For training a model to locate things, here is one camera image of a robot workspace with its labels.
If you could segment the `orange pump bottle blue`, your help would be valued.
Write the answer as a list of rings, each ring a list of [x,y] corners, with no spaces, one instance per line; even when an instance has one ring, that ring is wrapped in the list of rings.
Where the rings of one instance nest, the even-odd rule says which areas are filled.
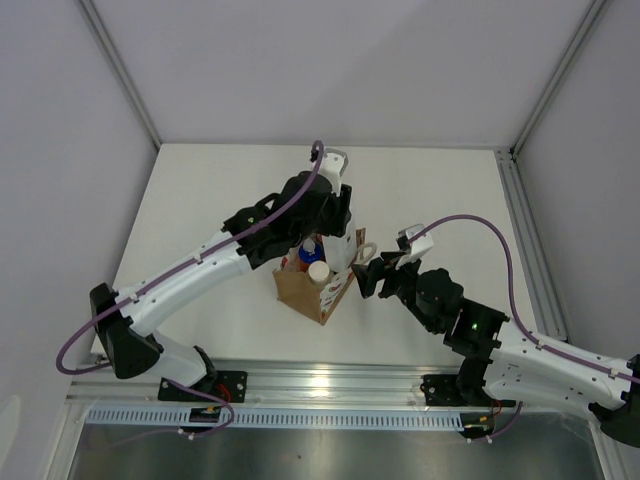
[[[306,272],[313,263],[324,260],[323,248],[313,238],[307,238],[298,248],[298,259],[300,270]]]

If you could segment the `pale green bottle white cap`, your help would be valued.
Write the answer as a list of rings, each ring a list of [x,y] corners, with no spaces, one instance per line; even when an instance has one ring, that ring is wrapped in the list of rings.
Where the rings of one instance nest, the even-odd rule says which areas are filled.
[[[307,276],[311,283],[318,288],[324,288],[332,278],[332,271],[325,261],[311,263],[307,269]]]

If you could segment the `burlap watermelon canvas bag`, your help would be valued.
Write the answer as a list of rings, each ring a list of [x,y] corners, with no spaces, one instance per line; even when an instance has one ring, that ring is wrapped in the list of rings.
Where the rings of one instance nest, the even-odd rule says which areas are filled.
[[[305,239],[313,238],[323,248],[323,236],[312,235],[289,249],[281,258],[279,266],[272,272],[277,300],[311,321],[320,325],[326,324],[354,280],[352,266],[368,261],[377,249],[374,243],[366,241],[365,228],[350,225],[347,231],[350,230],[354,230],[357,237],[356,256],[346,270],[332,271],[332,278],[324,288],[318,288],[311,283],[307,271],[300,270],[298,259],[298,248]]]

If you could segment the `clear bottle black cap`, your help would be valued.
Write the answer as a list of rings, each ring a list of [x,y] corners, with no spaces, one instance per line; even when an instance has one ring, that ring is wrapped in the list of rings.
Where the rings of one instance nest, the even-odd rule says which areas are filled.
[[[333,272],[346,270],[356,256],[356,233],[347,231],[342,237],[323,236],[325,262]]]

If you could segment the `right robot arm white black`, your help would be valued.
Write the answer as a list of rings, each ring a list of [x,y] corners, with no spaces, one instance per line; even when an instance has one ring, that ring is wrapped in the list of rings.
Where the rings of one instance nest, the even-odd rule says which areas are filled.
[[[426,272],[384,252],[353,272],[362,297],[395,297],[429,333],[462,356],[455,380],[467,404],[508,400],[595,423],[609,438],[639,445],[639,359],[586,351],[520,326],[464,295],[449,272]]]

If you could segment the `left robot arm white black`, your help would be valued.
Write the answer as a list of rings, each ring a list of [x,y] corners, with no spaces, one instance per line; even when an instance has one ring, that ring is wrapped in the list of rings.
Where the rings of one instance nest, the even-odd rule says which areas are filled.
[[[205,351],[159,333],[159,326],[210,289],[284,256],[303,240],[343,238],[352,219],[352,188],[304,171],[283,190],[239,210],[211,240],[162,273],[119,291],[102,283],[89,293],[97,337],[121,380],[142,374],[180,384],[195,401],[208,399],[218,373]]]

